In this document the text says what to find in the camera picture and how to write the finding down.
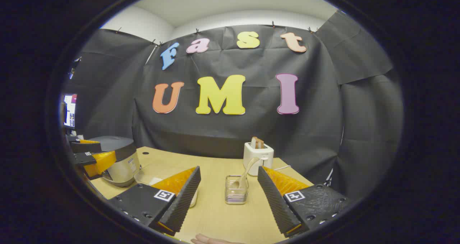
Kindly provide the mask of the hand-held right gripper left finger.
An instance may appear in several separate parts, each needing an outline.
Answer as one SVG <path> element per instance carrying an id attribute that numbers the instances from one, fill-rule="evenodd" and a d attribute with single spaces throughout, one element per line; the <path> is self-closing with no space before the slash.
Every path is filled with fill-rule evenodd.
<path id="1" fill-rule="evenodd" d="M 201 178 L 200 167 L 195 166 L 153 185 L 138 183 L 108 203 L 138 224 L 174 236 L 181 230 Z"/>

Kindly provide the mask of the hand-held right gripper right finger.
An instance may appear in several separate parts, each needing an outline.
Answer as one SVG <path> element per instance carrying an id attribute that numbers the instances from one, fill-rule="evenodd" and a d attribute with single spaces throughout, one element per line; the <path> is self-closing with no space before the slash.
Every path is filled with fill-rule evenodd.
<path id="1" fill-rule="evenodd" d="M 286 238 L 336 220 L 351 203 L 350 198 L 326 185 L 308 186 L 265 166 L 258 167 L 257 180 L 277 227 Z"/>

